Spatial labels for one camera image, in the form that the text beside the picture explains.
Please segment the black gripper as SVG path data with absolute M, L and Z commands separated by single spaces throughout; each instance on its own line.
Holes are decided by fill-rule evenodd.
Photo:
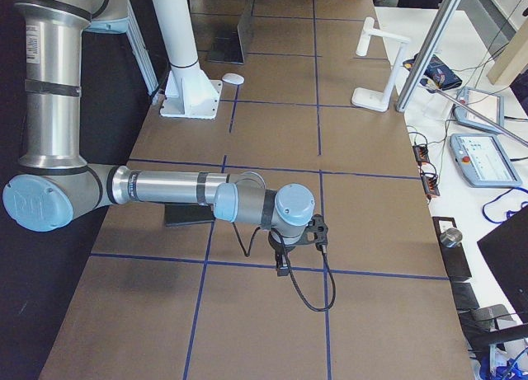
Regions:
M 268 242 L 275 252 L 276 273 L 279 277 L 290 274 L 290 260 L 284 255 L 296 248 L 296 244 L 287 244 L 285 238 L 275 229 L 268 232 Z

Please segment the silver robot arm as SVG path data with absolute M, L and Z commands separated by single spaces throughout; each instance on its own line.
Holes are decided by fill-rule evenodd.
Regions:
M 79 152 L 82 34 L 124 32 L 128 0 L 14 0 L 26 21 L 27 150 L 4 187 L 11 218 L 35 232 L 61 228 L 94 209 L 129 202 L 199 204 L 217 219 L 268 233 L 280 275 L 317 221 L 303 185 L 266 188 L 256 174 L 141 171 L 90 164 Z

